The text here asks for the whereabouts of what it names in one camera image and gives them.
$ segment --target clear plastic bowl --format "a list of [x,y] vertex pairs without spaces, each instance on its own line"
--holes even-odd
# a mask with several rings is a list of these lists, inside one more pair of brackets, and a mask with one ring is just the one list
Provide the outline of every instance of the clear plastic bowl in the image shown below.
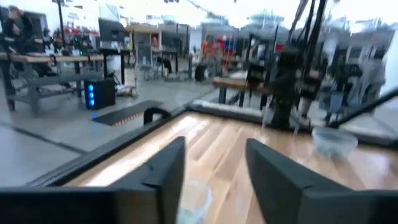
[[314,128],[312,138],[315,151],[328,158],[347,157],[358,145],[358,139],[333,128]]
[[182,188],[177,223],[204,223],[212,200],[213,197],[209,187],[195,180],[188,181]]

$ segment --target red object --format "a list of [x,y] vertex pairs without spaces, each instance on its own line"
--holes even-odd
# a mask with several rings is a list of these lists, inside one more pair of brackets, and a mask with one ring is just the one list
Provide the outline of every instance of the red object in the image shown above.
[[275,46],[275,52],[280,53],[284,49],[285,45],[283,44],[277,44]]

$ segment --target wooden floor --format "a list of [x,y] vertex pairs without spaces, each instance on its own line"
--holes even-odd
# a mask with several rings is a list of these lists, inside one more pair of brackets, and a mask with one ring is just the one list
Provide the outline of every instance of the wooden floor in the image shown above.
[[181,115],[68,185],[109,185],[177,136],[185,136],[187,141],[185,180],[199,180],[212,190],[213,201],[206,223],[264,223],[244,158],[247,138],[256,138],[309,169],[353,189],[398,189],[398,155],[394,152],[359,147],[346,161],[332,162],[312,153],[313,144],[308,135],[293,136],[196,113]]

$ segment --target black floor mat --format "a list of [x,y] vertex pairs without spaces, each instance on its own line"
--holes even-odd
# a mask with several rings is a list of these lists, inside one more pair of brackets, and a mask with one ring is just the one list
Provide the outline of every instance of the black floor mat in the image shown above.
[[162,102],[159,101],[147,100],[127,108],[104,114],[92,119],[92,121],[109,126],[119,126],[138,117],[138,115],[142,114],[146,109],[160,106],[161,104]]

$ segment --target computer tower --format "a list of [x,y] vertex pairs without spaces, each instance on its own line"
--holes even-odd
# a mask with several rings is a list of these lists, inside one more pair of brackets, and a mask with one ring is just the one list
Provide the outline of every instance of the computer tower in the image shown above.
[[100,110],[115,104],[116,95],[113,78],[104,80],[85,80],[86,108]]

